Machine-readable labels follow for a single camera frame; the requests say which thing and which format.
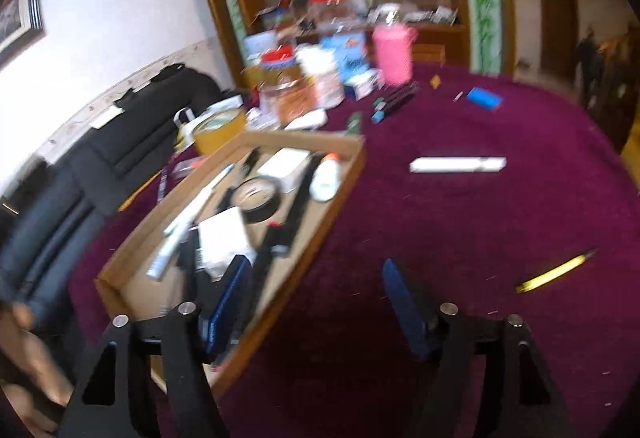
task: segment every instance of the box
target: box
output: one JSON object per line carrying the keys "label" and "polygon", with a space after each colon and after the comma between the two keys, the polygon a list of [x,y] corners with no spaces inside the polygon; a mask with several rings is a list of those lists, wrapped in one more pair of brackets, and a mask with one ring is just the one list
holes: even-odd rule
{"label": "box", "polygon": [[[197,195],[202,187],[230,163],[242,162],[254,147],[260,146],[262,156],[250,176],[254,176],[265,161],[283,147],[338,153],[342,168],[342,184],[337,195],[327,203],[309,201],[308,208],[287,258],[276,258],[265,283],[264,291],[251,324],[241,341],[231,351],[222,367],[215,373],[209,366],[205,372],[214,394],[219,395],[228,388],[241,373],[257,350],[270,328],[276,322],[296,289],[300,279],[324,241],[335,217],[342,208],[364,167],[364,139],[357,136],[330,133],[306,133],[287,131],[244,131],[209,158],[190,176],[170,192],[160,205],[153,209],[142,223],[129,235],[114,253],[95,280],[110,317],[124,313],[133,320],[159,317],[160,308],[175,291],[180,282],[180,272],[170,265],[160,282],[146,277],[153,255],[162,242],[162,231]],[[240,166],[216,187],[199,220],[210,217],[227,187],[236,185]],[[254,248],[262,240],[269,221],[283,221],[289,212],[296,191],[284,195],[276,214],[260,224],[247,226]],[[161,357],[152,357],[152,377],[162,389],[166,389],[162,374]]]}

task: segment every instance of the pink cup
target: pink cup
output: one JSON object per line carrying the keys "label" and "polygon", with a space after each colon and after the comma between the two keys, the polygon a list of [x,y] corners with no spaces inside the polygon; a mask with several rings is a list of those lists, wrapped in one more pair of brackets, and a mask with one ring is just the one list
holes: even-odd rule
{"label": "pink cup", "polygon": [[403,24],[378,25],[373,31],[378,68],[385,76],[385,84],[400,86],[414,76],[411,46],[418,31]]}

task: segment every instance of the black tape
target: black tape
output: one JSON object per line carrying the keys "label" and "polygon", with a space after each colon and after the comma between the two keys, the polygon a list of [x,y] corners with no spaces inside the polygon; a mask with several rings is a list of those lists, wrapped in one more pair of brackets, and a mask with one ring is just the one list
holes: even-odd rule
{"label": "black tape", "polygon": [[[257,195],[263,195],[257,205],[251,204]],[[280,183],[269,176],[254,176],[236,187],[231,196],[231,205],[239,207],[246,223],[259,223],[271,218],[280,207],[282,195]]]}

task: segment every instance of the framed picture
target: framed picture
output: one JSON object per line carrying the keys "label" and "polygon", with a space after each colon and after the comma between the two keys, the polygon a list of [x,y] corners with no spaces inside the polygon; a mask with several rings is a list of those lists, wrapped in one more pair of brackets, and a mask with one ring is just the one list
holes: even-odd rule
{"label": "framed picture", "polygon": [[0,0],[0,68],[43,32],[40,0]]}

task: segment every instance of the doorway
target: doorway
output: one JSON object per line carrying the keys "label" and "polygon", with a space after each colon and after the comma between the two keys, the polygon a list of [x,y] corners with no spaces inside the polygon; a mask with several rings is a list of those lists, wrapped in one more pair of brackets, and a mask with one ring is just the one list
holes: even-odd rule
{"label": "doorway", "polygon": [[542,8],[542,49],[540,70],[575,79],[575,47],[578,43],[578,0],[540,0]]}

